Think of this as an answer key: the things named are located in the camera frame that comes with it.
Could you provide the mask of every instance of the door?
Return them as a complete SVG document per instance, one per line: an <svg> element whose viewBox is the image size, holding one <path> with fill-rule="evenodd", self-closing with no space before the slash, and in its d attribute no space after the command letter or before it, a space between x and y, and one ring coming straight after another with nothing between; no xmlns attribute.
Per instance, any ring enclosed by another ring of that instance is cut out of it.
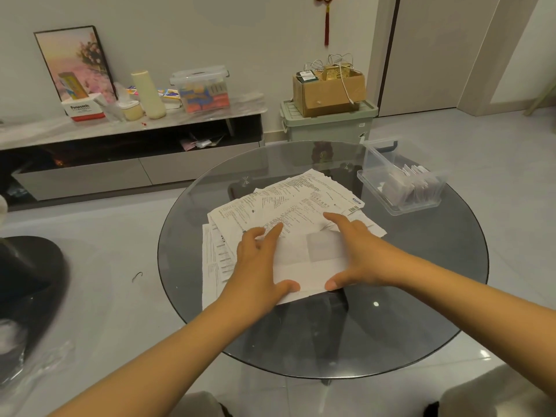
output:
<svg viewBox="0 0 556 417"><path fill-rule="evenodd" d="M497 4L396 0L379 116L457 106Z"/></svg>

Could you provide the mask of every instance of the plastic storage box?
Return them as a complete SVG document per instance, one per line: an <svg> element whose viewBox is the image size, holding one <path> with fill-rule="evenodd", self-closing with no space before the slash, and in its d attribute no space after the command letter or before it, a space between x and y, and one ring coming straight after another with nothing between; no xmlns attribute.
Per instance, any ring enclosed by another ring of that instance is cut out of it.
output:
<svg viewBox="0 0 556 417"><path fill-rule="evenodd" d="M170 84L180 93L185 111L196 113L230 106L225 78L230 74L223 65L184 70L170 77Z"/></svg>
<svg viewBox="0 0 556 417"><path fill-rule="evenodd" d="M448 172L430 168L436 162L415 143L404 139L368 140L358 178L391 215L438 206Z"/></svg>
<svg viewBox="0 0 556 417"><path fill-rule="evenodd" d="M293 101L282 101L280 115L288 140L340 140L359 143L369 136L372 119L379 109L368 100L359 110L319 117L303 117Z"/></svg>

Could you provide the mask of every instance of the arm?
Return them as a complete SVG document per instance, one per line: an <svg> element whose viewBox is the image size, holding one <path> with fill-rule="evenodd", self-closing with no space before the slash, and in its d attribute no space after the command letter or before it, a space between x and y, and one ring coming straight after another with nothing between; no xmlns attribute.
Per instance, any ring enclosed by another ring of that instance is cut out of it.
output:
<svg viewBox="0 0 556 417"><path fill-rule="evenodd" d="M556 311L480 284L405 253L360 221L325 213L344 236L350 267L327 290L365 282L415 296L556 398Z"/></svg>
<svg viewBox="0 0 556 417"><path fill-rule="evenodd" d="M199 375L243 331L267 314L294 281L274 284L272 263L279 224L262 243L263 228L247 231L237 265L218 300L191 323L91 386L53 417L166 416Z"/></svg>

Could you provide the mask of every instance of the tassel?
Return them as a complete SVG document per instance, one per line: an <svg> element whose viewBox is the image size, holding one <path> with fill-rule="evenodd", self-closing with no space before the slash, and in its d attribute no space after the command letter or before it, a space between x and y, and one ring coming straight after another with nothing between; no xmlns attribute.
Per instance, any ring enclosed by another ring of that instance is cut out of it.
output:
<svg viewBox="0 0 556 417"><path fill-rule="evenodd" d="M328 47L330 40L330 4L326 5L326 20L324 25L324 46Z"/></svg>

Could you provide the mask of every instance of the pink flower painting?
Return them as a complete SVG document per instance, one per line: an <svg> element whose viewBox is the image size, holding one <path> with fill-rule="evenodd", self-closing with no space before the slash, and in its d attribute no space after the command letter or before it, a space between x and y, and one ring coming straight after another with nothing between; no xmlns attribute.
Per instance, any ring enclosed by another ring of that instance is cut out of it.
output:
<svg viewBox="0 0 556 417"><path fill-rule="evenodd" d="M61 100L69 99L59 73L73 72L87 93L116 101L106 58L94 26L35 33Z"/></svg>

